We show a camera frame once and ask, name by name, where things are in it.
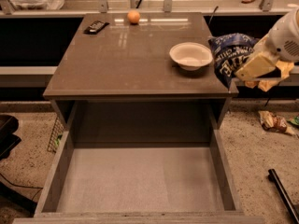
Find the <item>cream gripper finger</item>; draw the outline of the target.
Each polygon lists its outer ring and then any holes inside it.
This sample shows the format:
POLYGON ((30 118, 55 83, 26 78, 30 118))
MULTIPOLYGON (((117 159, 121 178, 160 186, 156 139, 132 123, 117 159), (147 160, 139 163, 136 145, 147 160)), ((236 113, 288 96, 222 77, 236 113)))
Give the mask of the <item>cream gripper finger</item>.
POLYGON ((278 57, 269 52, 252 53, 246 63, 235 72, 235 76, 242 81, 253 80, 274 71, 277 61, 278 57))

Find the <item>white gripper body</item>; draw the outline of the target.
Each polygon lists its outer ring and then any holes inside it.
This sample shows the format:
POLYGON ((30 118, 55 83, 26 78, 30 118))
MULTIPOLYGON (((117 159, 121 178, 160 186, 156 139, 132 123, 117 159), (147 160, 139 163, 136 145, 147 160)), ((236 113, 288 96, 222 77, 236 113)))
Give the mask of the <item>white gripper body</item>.
POLYGON ((299 62, 299 7, 281 17, 269 30, 265 45, 281 61, 299 62))

